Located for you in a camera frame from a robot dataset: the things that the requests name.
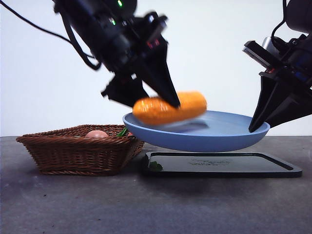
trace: brown wicker basket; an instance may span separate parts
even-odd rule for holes
[[[23,143],[45,175],[110,176],[142,150],[144,142],[135,136],[116,136],[124,125],[80,125],[26,134]],[[92,130],[105,131],[107,138],[85,138]]]

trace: blue plate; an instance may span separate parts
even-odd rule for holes
[[[163,148],[189,152],[225,152],[246,148],[260,141],[270,129],[263,123],[248,131],[252,118],[232,113],[207,111],[203,115],[172,124],[151,126],[129,113],[123,122],[141,140]]]

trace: gray table surface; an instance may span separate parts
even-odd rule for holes
[[[145,144],[116,176],[41,175],[15,137],[1,137],[2,234],[312,234],[312,136],[266,136],[266,153],[300,178],[145,177]]]

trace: white backdrop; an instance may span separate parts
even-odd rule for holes
[[[66,35],[51,0],[5,2]],[[261,44],[271,34],[282,19],[282,0],[138,0],[136,15],[150,10],[169,18],[163,35],[176,90],[201,91],[210,110],[252,116],[263,67],[242,52],[243,44],[252,39]],[[300,33],[284,25],[276,35],[289,40]],[[121,124],[131,109],[100,95],[112,76],[105,67],[91,70],[70,44],[1,7],[1,136]],[[312,135],[312,116],[272,128],[268,135]]]

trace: green vegetable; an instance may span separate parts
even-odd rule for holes
[[[117,137],[123,137],[128,133],[128,129],[127,128],[123,128],[122,131],[120,133],[117,134]]]
[[[151,162],[149,168],[152,172],[161,172],[163,170],[162,165],[160,165],[156,161]]]

